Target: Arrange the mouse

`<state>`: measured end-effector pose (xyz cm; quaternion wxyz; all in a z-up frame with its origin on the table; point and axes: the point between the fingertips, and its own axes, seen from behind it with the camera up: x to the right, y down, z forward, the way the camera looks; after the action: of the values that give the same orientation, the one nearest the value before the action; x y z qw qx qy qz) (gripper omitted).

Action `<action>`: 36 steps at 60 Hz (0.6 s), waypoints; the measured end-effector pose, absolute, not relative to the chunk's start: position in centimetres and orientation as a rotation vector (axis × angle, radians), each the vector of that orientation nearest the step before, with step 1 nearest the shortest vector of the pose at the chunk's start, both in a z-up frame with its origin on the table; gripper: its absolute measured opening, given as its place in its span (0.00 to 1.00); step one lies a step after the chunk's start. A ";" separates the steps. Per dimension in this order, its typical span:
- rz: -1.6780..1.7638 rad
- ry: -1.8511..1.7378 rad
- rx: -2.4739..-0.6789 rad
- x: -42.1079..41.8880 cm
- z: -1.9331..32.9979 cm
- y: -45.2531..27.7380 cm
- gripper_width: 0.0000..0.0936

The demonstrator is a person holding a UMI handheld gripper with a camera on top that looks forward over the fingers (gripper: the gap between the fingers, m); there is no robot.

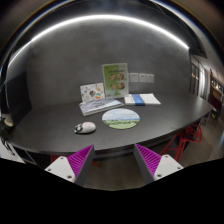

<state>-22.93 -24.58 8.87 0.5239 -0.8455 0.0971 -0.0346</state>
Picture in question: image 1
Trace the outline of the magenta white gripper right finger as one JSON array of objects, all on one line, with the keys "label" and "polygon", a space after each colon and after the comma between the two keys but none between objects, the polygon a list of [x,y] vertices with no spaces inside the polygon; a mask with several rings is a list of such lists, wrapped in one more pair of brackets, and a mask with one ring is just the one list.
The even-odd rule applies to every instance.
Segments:
[{"label": "magenta white gripper right finger", "polygon": [[139,144],[134,145],[134,156],[146,184],[183,169],[170,155],[159,155]]}]

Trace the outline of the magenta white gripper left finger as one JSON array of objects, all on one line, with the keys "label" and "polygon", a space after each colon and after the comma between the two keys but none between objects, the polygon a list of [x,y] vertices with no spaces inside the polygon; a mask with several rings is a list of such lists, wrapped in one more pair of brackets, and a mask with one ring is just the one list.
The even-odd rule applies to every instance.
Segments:
[{"label": "magenta white gripper left finger", "polygon": [[58,157],[46,168],[46,171],[83,186],[94,156],[94,146],[90,145],[68,157]]}]

